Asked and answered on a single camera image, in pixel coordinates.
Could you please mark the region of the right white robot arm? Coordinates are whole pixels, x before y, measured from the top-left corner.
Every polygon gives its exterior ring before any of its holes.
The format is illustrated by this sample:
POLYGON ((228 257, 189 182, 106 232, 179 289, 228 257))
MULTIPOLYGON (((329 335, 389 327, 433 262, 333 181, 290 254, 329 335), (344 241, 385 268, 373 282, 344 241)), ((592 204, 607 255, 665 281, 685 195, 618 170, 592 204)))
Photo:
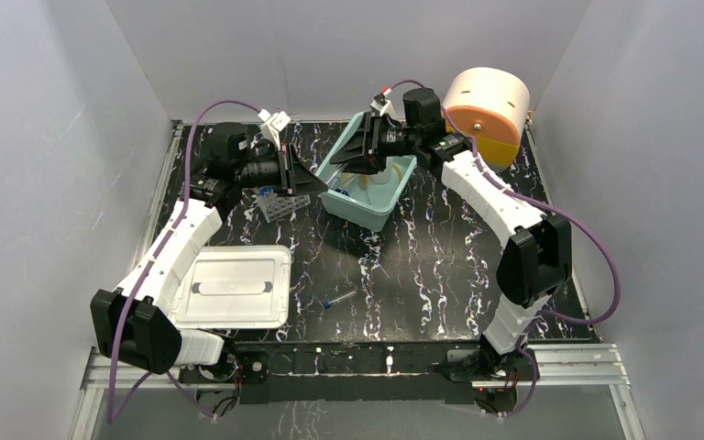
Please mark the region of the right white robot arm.
POLYGON ((354 115, 328 161, 346 173, 373 175, 384 171, 390 157, 413 156, 495 233, 501 245, 497 308, 477 348, 462 357, 446 356, 437 370, 452 381, 504 379, 518 361, 531 358, 527 336, 570 277, 571 225, 515 194, 483 161, 476 138, 460 130, 433 89, 411 89, 402 100, 402 122, 375 109, 354 115))

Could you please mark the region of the red-cap wash bottle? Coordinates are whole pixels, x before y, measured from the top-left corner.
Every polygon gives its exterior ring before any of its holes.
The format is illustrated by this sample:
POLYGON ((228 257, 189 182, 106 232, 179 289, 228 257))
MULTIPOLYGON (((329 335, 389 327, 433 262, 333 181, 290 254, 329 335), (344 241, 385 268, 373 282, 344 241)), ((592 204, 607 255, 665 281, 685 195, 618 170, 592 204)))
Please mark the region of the red-cap wash bottle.
POLYGON ((385 185, 392 180, 391 170, 385 170, 370 176, 370 181, 376 185, 385 185))

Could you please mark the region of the tan rubber tubing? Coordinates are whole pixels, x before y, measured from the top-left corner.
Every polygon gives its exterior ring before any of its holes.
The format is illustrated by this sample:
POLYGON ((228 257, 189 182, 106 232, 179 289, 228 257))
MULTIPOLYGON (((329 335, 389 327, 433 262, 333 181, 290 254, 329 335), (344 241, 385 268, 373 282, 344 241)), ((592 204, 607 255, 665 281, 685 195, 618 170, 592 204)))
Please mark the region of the tan rubber tubing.
MULTIPOLYGON (((392 173, 392 180, 395 180, 396 182, 399 182, 400 180, 403 179, 403 171, 402 168, 395 163, 389 164, 385 170, 391 170, 392 173)), ((349 185, 352 182, 356 182, 358 184, 358 176, 360 174, 356 173, 348 173, 345 175, 345 177, 342 179, 342 186, 349 185)))

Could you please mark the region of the blue-base funnel tube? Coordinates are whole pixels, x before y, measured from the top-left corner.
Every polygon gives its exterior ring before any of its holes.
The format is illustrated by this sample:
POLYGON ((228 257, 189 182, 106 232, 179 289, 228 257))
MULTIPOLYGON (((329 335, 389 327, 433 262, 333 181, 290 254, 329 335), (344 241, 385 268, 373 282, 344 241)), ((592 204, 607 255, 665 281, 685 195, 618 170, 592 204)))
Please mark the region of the blue-base funnel tube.
POLYGON ((343 195, 344 197, 353 199, 353 196, 351 196, 350 193, 343 187, 335 188, 335 192, 343 195))

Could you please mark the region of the clear test tube rack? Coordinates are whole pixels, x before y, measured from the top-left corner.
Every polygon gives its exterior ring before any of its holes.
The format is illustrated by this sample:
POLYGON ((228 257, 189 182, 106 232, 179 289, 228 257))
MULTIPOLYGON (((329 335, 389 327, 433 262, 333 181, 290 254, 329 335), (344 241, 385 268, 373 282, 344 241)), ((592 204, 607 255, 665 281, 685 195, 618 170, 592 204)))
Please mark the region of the clear test tube rack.
POLYGON ((291 215, 295 211, 308 206, 311 202, 311 197, 309 195, 279 195, 271 187, 264 187, 258 190, 255 200, 257 207, 264 215, 265 221, 272 223, 285 215, 291 215))

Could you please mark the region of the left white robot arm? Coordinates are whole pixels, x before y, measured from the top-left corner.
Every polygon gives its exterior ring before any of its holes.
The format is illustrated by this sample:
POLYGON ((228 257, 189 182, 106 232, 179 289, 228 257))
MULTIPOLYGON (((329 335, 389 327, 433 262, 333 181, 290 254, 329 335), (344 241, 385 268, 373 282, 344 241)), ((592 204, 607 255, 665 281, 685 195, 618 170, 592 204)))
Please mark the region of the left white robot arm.
POLYGON ((91 303, 100 352, 109 358, 109 385, 124 363, 147 375, 179 366, 201 366, 212 380, 237 370, 236 355, 212 326, 193 318, 183 324, 178 301, 189 271, 246 190, 270 187, 278 196, 314 195, 326 185, 281 141, 282 123, 264 122, 256 146, 240 123, 214 125, 202 140, 192 126, 185 150, 183 185, 169 220, 132 271, 91 303))

